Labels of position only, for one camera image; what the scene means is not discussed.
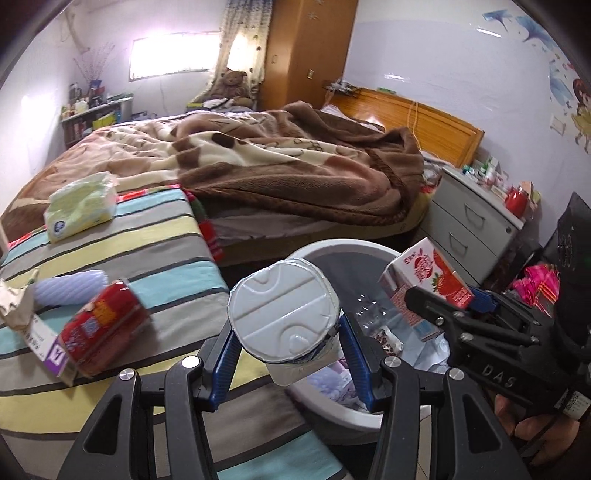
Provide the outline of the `right hand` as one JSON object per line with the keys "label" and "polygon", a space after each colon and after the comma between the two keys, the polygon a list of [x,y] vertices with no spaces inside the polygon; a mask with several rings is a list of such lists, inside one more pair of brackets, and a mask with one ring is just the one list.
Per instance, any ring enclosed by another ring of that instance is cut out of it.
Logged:
{"label": "right hand", "polygon": [[[496,395],[495,414],[509,436],[532,441],[535,435],[551,422],[550,415],[540,415],[518,421],[514,415],[513,407],[514,404],[509,399],[500,394]],[[579,428],[580,423],[568,416],[558,418],[540,438],[540,449],[533,458],[532,464],[543,464],[563,454],[574,442]]]}

